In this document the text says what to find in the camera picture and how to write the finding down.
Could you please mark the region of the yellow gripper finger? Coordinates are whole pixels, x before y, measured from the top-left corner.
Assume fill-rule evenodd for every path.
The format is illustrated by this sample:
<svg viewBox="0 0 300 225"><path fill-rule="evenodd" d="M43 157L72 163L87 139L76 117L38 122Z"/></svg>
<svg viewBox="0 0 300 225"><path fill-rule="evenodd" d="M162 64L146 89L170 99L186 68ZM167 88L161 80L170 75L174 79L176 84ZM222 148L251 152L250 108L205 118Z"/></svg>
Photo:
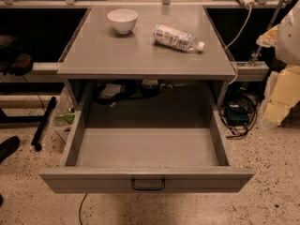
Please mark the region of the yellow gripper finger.
<svg viewBox="0 0 300 225"><path fill-rule="evenodd" d="M277 44L277 35L278 26L276 25L270 28L264 34L260 35L256 40L256 44L264 48L275 47Z"/></svg>
<svg viewBox="0 0 300 225"><path fill-rule="evenodd" d="M265 86L261 126L276 128L300 101L300 66L288 65L272 71Z"/></svg>

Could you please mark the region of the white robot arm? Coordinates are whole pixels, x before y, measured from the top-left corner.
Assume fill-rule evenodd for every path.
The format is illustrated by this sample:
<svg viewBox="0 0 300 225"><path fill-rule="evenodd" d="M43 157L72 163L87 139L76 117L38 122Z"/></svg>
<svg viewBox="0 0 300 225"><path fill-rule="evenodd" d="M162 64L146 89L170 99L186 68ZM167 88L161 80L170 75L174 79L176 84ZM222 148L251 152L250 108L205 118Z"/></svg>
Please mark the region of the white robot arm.
<svg viewBox="0 0 300 225"><path fill-rule="evenodd" d="M262 103L262 127L276 128L300 101L300 1L256 43L274 47L276 59L286 64L276 77L270 75L267 85L271 92Z"/></svg>

